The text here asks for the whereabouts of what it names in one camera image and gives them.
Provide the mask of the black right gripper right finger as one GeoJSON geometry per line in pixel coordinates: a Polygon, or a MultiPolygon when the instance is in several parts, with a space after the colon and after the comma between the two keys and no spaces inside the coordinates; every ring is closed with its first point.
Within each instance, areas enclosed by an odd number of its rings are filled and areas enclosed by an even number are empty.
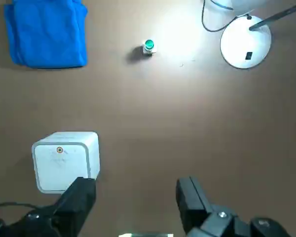
{"type": "Polygon", "coordinates": [[[277,221],[256,217],[249,223],[223,206],[211,204],[196,178],[177,180],[176,202],[187,237],[289,237],[277,221]]]}

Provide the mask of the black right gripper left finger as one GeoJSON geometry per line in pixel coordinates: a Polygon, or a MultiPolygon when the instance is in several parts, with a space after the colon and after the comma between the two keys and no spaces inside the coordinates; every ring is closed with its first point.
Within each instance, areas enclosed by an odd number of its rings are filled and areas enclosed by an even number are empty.
{"type": "Polygon", "coordinates": [[[96,181],[76,178],[52,205],[2,202],[0,207],[31,209],[20,220],[7,225],[0,219],[0,237],[77,237],[96,202],[96,181]]]}

